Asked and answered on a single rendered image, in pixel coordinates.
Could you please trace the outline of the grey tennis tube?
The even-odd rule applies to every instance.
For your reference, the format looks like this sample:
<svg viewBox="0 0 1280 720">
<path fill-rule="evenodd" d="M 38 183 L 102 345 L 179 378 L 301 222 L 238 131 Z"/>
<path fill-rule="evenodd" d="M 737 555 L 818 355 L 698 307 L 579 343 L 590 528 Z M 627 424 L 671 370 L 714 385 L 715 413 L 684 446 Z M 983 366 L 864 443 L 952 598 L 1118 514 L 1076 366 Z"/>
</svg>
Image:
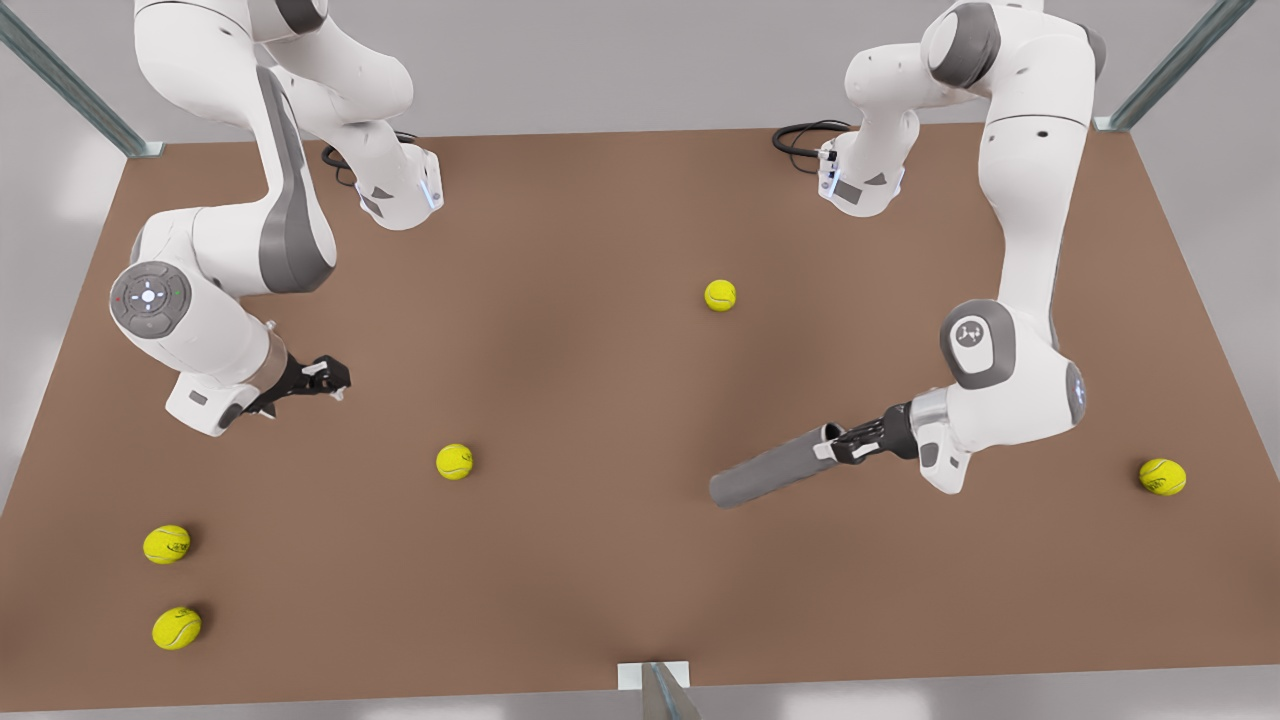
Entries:
<svg viewBox="0 0 1280 720">
<path fill-rule="evenodd" d="M 721 509 L 733 509 L 835 466 L 837 462 L 815 457 L 815 429 L 712 477 L 713 502 Z"/>
</svg>

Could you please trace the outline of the silver frame post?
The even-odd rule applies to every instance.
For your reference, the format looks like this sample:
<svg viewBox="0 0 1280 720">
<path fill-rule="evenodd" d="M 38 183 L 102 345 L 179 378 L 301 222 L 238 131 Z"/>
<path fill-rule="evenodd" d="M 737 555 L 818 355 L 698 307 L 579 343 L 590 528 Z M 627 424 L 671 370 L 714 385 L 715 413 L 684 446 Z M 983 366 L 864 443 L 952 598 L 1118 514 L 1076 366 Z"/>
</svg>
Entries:
<svg viewBox="0 0 1280 720">
<path fill-rule="evenodd" d="M 1257 0 L 1215 0 L 1115 111 L 1093 119 L 1093 127 L 1103 133 L 1132 132 L 1256 3 Z"/>
<path fill-rule="evenodd" d="M 165 143 L 143 140 L 4 0 L 0 0 L 0 42 L 125 158 L 163 154 Z"/>
<path fill-rule="evenodd" d="M 703 720 L 689 696 L 689 661 L 617 665 L 620 691 L 640 691 L 643 720 Z"/>
</svg>

